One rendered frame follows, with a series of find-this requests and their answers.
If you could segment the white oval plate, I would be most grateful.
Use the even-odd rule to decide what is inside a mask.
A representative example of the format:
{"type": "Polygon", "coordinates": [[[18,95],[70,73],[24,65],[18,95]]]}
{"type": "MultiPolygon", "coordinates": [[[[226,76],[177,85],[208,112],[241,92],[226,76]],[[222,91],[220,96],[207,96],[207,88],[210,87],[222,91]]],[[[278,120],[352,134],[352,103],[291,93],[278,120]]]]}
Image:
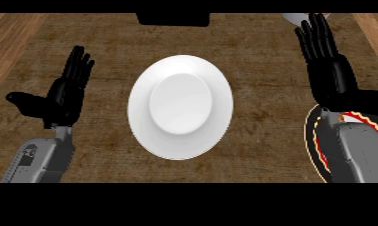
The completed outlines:
{"type": "Polygon", "coordinates": [[[176,55],[146,68],[130,91],[127,117],[135,138],[155,156],[186,160],[210,151],[232,114],[231,85],[205,59],[176,55]]]}

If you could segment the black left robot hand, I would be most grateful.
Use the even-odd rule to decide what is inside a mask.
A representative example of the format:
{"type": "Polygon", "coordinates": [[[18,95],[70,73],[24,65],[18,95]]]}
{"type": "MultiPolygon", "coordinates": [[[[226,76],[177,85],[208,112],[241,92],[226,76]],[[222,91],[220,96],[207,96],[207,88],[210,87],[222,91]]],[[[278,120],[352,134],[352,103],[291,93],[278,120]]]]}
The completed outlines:
{"type": "Polygon", "coordinates": [[[47,96],[25,92],[11,92],[6,95],[6,100],[18,107],[21,114],[43,120],[46,129],[58,126],[71,127],[78,121],[93,66],[95,60],[84,52],[84,47],[76,46],[47,96]]]}

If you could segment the brown woven placemat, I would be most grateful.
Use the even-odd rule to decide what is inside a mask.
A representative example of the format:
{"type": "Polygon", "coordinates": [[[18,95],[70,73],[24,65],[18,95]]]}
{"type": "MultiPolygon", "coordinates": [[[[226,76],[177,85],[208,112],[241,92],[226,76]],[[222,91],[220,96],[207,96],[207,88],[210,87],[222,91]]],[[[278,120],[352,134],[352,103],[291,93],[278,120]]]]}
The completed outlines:
{"type": "MultiPolygon", "coordinates": [[[[325,16],[358,86],[378,90],[378,54],[355,18],[325,16]]],[[[22,144],[55,138],[11,92],[46,97],[76,46],[95,60],[73,128],[64,182],[318,182],[304,121],[315,101],[297,26],[278,14],[217,14],[207,27],[148,26],[132,14],[9,14],[0,24],[0,181],[22,144]],[[226,134],[202,155],[155,156],[139,144],[127,106],[135,82],[161,59],[192,55],[223,72],[234,96],[226,134]]]]}

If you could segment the black plate with red pattern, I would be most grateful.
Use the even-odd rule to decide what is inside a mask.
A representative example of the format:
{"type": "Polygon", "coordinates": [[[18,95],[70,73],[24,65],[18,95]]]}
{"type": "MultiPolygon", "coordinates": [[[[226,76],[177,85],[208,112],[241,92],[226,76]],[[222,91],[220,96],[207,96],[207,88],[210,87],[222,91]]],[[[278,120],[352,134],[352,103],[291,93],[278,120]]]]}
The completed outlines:
{"type": "MultiPolygon", "coordinates": [[[[324,108],[316,105],[307,114],[306,121],[304,121],[304,143],[306,143],[306,150],[310,157],[312,164],[315,166],[316,172],[322,178],[322,180],[327,183],[332,182],[331,172],[328,169],[328,162],[325,159],[325,156],[322,154],[321,146],[319,146],[319,140],[316,137],[316,126],[319,124],[321,120],[321,110],[324,108]]],[[[372,118],[372,121],[378,123],[378,116],[377,115],[368,115],[372,118]]]]}

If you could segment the black box appliance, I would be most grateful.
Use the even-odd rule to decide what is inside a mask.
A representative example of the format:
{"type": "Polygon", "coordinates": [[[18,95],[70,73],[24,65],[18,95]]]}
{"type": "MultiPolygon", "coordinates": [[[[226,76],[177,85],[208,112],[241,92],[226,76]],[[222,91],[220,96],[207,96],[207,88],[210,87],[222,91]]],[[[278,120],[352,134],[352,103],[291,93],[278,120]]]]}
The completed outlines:
{"type": "Polygon", "coordinates": [[[138,13],[136,16],[142,25],[207,27],[210,24],[208,13],[138,13]]]}

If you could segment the white round object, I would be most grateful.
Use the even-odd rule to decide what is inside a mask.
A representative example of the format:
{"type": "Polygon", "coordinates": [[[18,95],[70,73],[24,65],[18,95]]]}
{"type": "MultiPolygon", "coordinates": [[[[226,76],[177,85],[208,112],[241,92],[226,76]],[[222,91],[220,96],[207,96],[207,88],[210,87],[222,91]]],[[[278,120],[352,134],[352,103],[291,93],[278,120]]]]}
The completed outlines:
{"type": "Polygon", "coordinates": [[[312,23],[309,13],[284,13],[282,17],[297,27],[301,26],[303,21],[306,21],[307,23],[312,23]]]}

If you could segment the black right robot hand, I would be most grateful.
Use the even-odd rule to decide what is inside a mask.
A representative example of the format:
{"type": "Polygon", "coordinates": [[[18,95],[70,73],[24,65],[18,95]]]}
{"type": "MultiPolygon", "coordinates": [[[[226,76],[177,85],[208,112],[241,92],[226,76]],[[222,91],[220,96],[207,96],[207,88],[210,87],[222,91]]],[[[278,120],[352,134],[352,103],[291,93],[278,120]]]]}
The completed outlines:
{"type": "Polygon", "coordinates": [[[332,112],[378,116],[378,90],[363,90],[347,57],[338,52],[332,31],[321,13],[296,28],[307,65],[312,94],[319,106],[332,112]]]}

